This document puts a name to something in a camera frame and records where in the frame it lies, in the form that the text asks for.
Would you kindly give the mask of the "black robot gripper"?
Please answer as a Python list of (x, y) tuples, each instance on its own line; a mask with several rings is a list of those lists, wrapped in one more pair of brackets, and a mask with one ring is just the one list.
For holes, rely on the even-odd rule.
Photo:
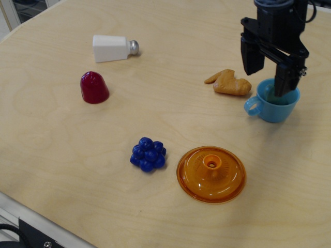
[(305, 73), (308, 50), (300, 40), (309, 21), (308, 1), (254, 1), (257, 18), (241, 19), (241, 55), (244, 71), (252, 75), (264, 68), (265, 58), (277, 64), (275, 96), (295, 90)]

